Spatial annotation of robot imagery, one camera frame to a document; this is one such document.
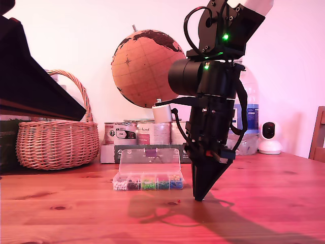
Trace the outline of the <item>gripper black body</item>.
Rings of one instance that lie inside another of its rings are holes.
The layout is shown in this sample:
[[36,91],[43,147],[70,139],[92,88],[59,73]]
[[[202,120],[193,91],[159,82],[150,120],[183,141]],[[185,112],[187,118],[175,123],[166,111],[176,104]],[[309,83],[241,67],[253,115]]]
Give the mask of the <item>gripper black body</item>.
[[191,106],[186,123],[188,133],[185,150],[193,162],[215,159],[231,163],[235,153],[226,147],[234,116],[234,100],[226,98],[185,98]]

